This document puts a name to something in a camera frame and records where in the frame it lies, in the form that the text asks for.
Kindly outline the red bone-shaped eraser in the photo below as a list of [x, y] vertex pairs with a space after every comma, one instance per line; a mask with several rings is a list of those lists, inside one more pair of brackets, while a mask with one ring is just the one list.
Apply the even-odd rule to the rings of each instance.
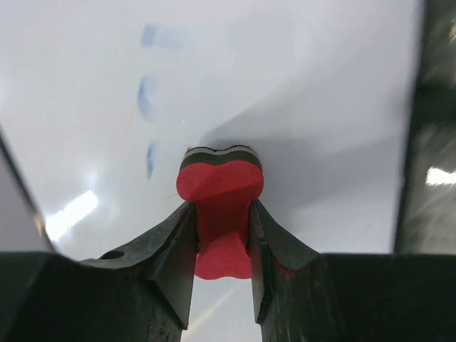
[[192, 148], [182, 159], [176, 188], [197, 212], [196, 276], [250, 278], [249, 207], [264, 189], [257, 153], [244, 145]]

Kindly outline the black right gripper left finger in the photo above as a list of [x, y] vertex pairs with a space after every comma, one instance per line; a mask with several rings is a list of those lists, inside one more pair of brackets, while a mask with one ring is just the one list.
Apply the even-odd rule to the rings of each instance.
[[99, 259], [1, 254], [3, 341], [179, 341], [188, 326], [197, 256], [196, 210]]

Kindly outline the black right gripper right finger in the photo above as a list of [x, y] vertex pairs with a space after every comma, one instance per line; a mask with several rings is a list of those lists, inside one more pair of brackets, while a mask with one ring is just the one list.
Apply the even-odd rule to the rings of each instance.
[[321, 254], [257, 201], [249, 234], [263, 341], [455, 339], [454, 256]]

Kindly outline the small white whiteboard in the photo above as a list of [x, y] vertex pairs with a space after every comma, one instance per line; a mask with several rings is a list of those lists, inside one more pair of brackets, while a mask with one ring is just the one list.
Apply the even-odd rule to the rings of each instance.
[[181, 203], [191, 147], [246, 145], [320, 252], [392, 249], [421, 1], [3, 1], [1, 128], [48, 235], [100, 257]]

